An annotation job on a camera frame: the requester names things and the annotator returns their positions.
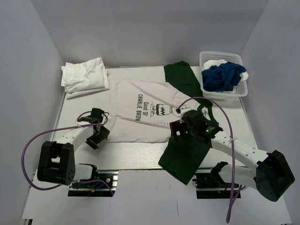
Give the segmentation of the white and green raglan t-shirt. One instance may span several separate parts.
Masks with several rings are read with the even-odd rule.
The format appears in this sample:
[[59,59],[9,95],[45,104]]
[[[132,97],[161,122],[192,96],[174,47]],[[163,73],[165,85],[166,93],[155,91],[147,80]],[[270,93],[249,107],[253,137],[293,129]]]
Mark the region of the white and green raglan t-shirt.
[[111,82],[107,128],[111,143],[167,143],[159,165],[188,184],[209,151],[195,138],[173,141],[170,123],[177,108],[196,110],[215,123],[212,104],[203,99],[200,84],[184,61],[164,66],[164,82],[116,79]]

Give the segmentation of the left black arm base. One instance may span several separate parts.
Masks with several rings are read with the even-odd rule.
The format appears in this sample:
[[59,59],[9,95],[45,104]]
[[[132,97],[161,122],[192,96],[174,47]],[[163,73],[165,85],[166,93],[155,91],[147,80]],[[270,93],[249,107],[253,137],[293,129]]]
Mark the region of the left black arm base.
[[98,171],[96,181],[92,183],[75,182],[69,186],[69,197],[112,197],[118,182],[118,171]]

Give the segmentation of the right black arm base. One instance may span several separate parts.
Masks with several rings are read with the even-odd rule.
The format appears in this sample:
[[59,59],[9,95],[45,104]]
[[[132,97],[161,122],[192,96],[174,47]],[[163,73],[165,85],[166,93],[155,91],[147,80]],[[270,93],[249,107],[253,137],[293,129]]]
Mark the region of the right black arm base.
[[192,183],[197,199],[230,199],[231,183],[216,181],[210,173],[196,173]]

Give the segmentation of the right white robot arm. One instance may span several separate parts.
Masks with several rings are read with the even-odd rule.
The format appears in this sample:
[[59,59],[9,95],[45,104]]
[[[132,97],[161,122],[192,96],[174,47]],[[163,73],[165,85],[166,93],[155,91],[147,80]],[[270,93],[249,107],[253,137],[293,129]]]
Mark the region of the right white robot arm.
[[196,110],[176,110],[180,119],[170,123],[171,138],[179,141],[196,141],[208,149],[221,151],[242,165],[221,161],[210,172],[196,179],[199,188],[221,188],[231,183],[256,189],[266,199],[276,202],[294,183],[295,177],[284,155],[274,150],[267,152],[232,139],[221,127],[205,122]]

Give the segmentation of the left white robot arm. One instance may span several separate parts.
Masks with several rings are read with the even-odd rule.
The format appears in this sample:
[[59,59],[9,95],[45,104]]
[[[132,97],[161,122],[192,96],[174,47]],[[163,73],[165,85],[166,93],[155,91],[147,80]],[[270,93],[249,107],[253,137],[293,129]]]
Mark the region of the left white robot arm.
[[97,167],[76,164],[75,151],[83,143],[96,150],[98,144],[109,136],[110,131],[104,127],[108,118],[103,110],[93,108],[90,115],[80,117],[77,121],[79,126],[70,129],[61,138],[43,143],[37,169],[39,181],[66,186],[82,180],[88,187],[98,184]]

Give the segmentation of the folded white t-shirt stack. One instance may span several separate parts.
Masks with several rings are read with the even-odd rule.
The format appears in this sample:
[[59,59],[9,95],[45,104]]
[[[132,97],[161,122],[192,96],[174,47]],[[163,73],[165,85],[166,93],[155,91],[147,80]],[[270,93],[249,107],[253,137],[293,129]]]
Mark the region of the folded white t-shirt stack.
[[67,62],[61,70],[61,86],[64,87],[66,99],[110,89],[102,58],[77,64]]

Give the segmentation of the white plastic basket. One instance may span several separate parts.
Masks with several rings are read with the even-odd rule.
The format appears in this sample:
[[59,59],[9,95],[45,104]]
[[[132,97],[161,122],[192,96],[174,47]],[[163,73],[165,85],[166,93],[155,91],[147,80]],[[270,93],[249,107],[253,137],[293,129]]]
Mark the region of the white plastic basket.
[[[204,70],[204,63],[209,60],[226,60],[232,63],[243,65],[242,59],[238,54],[228,52],[212,52],[203,51],[199,54],[199,63],[201,71]],[[203,87],[202,72],[200,72],[200,86],[204,97],[217,99],[217,100],[235,100],[240,97],[245,97],[248,94],[246,80],[239,83],[234,93],[230,92],[209,92]]]

